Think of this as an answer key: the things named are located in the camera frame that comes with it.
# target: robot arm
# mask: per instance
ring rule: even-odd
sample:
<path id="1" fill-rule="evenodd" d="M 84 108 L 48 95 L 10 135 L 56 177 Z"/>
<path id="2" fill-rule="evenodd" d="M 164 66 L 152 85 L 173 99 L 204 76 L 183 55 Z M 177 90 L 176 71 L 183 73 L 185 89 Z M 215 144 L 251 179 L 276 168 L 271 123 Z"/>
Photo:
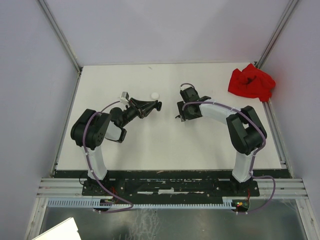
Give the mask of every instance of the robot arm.
<path id="1" fill-rule="evenodd" d="M 246 119 L 240 114 L 218 105 L 205 103 L 190 104 L 183 109 L 185 103 L 214 101 L 210 100 L 211 98 L 208 96 L 199 97 L 198 92 L 193 87 L 181 90 L 180 94 L 183 101 L 178 102 L 177 106 L 182 122 L 200 117 L 208 117 L 227 125 L 232 145 L 236 149 L 232 176 L 238 183 L 244 183 L 250 180 L 252 154 L 255 149 L 261 147 L 263 144 L 263 140 L 256 129 L 248 124 Z M 259 127 L 265 138 L 267 138 L 266 130 L 253 107 L 246 106 L 238 110 L 249 117 Z"/>
<path id="2" fill-rule="evenodd" d="M 126 110 L 114 107 L 110 110 L 110 113 L 96 115 L 86 132 L 85 145 L 90 158 L 90 164 L 99 180 L 103 180 L 108 171 L 101 151 L 101 144 L 104 138 L 117 143 L 122 143 L 127 134 L 127 130 L 124 129 L 124 127 L 129 122 L 136 117 L 143 119 L 147 117 L 153 109 L 160 111 L 162 107 L 162 102 L 157 100 L 140 101 L 134 98 L 129 99 L 127 92 L 122 93 L 121 102 L 127 104 Z M 81 147 L 84 155 L 86 154 L 83 148 L 85 127 L 90 117 L 95 113 L 95 110 L 86 109 L 71 129 L 71 138 L 75 141 L 77 146 Z M 93 180 L 95 179 L 90 171 L 88 171 L 88 177 Z"/>

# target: white table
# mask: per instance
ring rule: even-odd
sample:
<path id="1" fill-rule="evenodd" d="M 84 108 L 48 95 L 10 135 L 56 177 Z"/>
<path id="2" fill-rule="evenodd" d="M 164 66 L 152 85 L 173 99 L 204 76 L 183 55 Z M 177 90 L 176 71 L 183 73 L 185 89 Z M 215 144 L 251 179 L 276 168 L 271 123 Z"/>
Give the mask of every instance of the white table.
<path id="1" fill-rule="evenodd" d="M 115 102 L 123 91 L 138 100 L 150 101 L 157 92 L 162 110 L 136 118 L 125 129 L 123 143 L 104 140 L 102 154 L 109 170 L 224 170 L 233 169 L 236 150 L 228 127 L 208 118 L 181 122 L 177 102 L 180 84 L 192 83 L 200 97 L 209 96 L 232 107 L 254 107 L 268 134 L 266 147 L 257 155 L 255 169 L 280 169 L 280 160 L 262 103 L 228 92 L 232 71 L 247 62 L 182 63 L 85 66 L 75 96 L 58 170 L 85 170 L 80 147 L 70 131 L 85 109 L 100 111 Z"/>

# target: white wall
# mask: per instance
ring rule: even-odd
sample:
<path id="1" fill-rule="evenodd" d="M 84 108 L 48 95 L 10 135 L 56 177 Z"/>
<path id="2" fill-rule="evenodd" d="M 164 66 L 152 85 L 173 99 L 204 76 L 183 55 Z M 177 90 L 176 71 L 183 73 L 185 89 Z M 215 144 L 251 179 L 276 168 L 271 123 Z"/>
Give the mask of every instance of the white wall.
<path id="1" fill-rule="evenodd" d="M 1 0 L 0 29 L 0 239 L 22 240 L 77 72 L 35 0 Z"/>
<path id="2" fill-rule="evenodd" d="M 319 0 L 301 1 L 263 70 L 277 83 L 271 99 L 275 116 L 320 223 L 319 10 Z"/>
<path id="3" fill-rule="evenodd" d="M 253 62 L 288 0 L 47 0 L 84 65 Z"/>

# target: red cloth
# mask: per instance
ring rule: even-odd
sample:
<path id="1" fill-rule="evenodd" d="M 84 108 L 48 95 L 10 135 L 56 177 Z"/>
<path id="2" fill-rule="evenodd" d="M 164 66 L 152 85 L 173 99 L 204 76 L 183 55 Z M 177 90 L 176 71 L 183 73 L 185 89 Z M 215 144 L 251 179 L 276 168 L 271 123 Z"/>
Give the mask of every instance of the red cloth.
<path id="1" fill-rule="evenodd" d="M 276 82 L 270 75 L 249 64 L 242 72 L 235 69 L 232 73 L 228 92 L 246 98 L 259 98 L 261 102 L 267 102 L 271 97 L 270 90 L 276 86 Z"/>

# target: white ball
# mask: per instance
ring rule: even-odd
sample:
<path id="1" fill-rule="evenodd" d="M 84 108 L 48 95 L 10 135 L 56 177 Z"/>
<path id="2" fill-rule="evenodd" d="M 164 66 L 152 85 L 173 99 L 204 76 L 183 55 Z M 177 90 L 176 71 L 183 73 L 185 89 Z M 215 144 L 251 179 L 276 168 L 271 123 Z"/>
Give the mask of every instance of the white ball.
<path id="1" fill-rule="evenodd" d="M 153 93 L 151 93 L 151 99 L 152 100 L 159 100 L 159 98 L 160 98 L 160 95 L 159 95 L 159 93 L 157 93 L 157 92 L 153 92 Z"/>

